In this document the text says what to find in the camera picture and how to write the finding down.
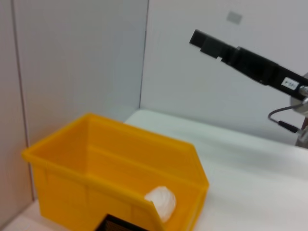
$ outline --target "black cable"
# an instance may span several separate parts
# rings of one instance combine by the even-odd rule
[[[280,121],[277,121],[277,120],[273,119],[271,116],[272,116],[273,114],[275,114],[275,113],[283,112],[283,111],[290,110],[290,109],[296,109],[296,108],[299,108],[299,107],[301,107],[301,106],[303,106],[302,103],[297,104],[297,105],[288,106],[288,107],[283,107],[283,108],[274,110],[274,111],[272,111],[271,113],[269,113],[268,119],[269,119],[270,121],[272,121],[272,122],[278,124],[279,126],[281,126],[281,127],[285,128],[285,129],[289,130],[290,132],[297,133],[298,131],[300,131],[299,128],[297,128],[297,127],[295,127],[295,126],[293,126],[293,125],[291,125],[291,124],[288,124],[288,123],[286,123],[286,122],[283,122],[283,121],[281,121],[281,120],[280,120]]]

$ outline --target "white backdrop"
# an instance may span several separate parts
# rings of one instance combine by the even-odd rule
[[[15,0],[30,144],[87,112],[139,108],[147,0]]]
[[[245,47],[296,73],[308,72],[304,0],[153,0],[149,5],[141,106],[294,144],[267,120],[289,97],[264,87],[189,45],[195,29]],[[242,14],[239,25],[226,21]],[[277,118],[301,126],[294,112]]]

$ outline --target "white tabletop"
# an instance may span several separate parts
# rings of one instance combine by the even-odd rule
[[[307,150],[147,110],[126,123],[195,145],[210,181],[195,231],[308,231]],[[38,208],[4,231],[66,230]]]

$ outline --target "white plush toy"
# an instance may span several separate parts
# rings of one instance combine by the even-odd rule
[[[169,220],[177,204],[175,195],[165,186],[158,186],[146,194],[144,198],[147,201],[153,202],[157,213],[163,222]]]

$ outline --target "white sticker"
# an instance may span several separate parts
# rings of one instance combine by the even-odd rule
[[[284,80],[282,81],[281,85],[291,89],[291,90],[295,90],[298,86],[299,82],[296,82],[295,80],[286,77],[284,78]]]

